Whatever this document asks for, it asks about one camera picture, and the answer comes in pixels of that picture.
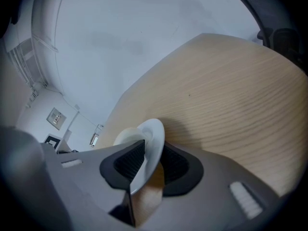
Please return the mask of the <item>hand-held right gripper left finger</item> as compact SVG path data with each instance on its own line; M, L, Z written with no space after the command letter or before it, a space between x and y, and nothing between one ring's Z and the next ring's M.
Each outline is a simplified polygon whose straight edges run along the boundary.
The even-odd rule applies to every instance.
M144 162L144 141L57 154L43 144L49 180L68 215L69 231L134 231L130 184Z

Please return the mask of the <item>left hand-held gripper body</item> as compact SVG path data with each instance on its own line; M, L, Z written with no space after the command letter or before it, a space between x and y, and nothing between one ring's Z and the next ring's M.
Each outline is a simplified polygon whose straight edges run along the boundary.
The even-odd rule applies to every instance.
M44 143L51 145L57 154L66 154L72 152L64 138L60 138L52 134L47 135Z

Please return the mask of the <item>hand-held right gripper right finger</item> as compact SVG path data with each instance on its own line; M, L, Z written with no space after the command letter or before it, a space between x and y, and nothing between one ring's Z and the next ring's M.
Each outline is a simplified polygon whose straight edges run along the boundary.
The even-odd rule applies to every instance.
M276 192L234 160L165 143L163 198L146 231L239 231L263 224Z

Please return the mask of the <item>white plate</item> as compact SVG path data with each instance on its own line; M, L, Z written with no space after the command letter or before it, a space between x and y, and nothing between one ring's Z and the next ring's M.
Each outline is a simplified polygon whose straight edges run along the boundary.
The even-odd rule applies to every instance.
M165 143L164 126L159 119L146 120L137 128L152 138L144 147L143 163L130 184L131 194L135 194L149 181L160 161Z

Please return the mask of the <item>wooden table with white legs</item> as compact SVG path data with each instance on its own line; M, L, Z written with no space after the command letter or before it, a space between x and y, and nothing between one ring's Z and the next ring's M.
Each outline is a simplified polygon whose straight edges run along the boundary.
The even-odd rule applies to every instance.
M216 187L236 167L266 183L279 199L239 227L261 229L297 186L308 162L308 77L280 54L217 34L188 41L138 79L109 115L99 147L124 129L157 118L167 142L209 155Z

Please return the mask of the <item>white air conditioner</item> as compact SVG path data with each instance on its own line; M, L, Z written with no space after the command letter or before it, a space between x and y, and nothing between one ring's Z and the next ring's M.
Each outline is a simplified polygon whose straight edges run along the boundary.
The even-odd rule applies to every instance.
M8 41L4 41L4 46L10 61L29 87L34 88L37 84L47 87L48 82L38 62L32 38L14 47L10 47Z

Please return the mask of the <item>black office chair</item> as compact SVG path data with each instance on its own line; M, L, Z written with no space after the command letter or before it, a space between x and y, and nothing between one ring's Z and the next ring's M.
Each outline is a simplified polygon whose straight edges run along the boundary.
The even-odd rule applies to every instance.
M257 38L308 76L308 55L300 31L280 0L240 0L257 22Z

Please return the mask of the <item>white wall panel box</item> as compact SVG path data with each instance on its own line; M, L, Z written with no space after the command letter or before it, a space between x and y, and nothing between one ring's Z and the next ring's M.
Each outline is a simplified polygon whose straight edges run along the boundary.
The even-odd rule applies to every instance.
M59 112L56 108L53 108L46 120L57 130L60 130L66 120L66 116Z

